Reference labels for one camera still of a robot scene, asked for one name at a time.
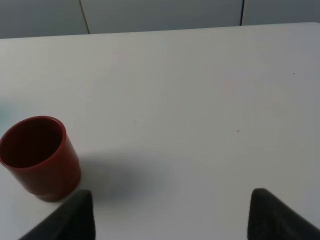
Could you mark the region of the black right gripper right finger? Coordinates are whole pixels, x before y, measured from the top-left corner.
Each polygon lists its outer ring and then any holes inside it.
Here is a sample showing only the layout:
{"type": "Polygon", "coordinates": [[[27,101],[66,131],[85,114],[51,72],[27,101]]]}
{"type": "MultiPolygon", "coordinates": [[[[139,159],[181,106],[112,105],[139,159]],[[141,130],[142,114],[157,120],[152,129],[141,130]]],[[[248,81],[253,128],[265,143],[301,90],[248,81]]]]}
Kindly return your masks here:
{"type": "Polygon", "coordinates": [[[252,191],[248,240],[318,240],[320,230],[265,188],[252,191]]]}

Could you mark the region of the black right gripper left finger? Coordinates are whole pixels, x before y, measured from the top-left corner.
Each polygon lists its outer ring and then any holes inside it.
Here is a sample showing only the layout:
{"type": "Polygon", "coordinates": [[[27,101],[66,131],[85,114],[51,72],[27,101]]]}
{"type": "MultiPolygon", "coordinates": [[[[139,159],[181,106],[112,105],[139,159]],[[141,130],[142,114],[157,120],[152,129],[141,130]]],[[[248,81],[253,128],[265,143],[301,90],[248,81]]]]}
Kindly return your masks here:
{"type": "Polygon", "coordinates": [[[90,190],[78,190],[22,240],[94,240],[96,226],[90,190]]]}

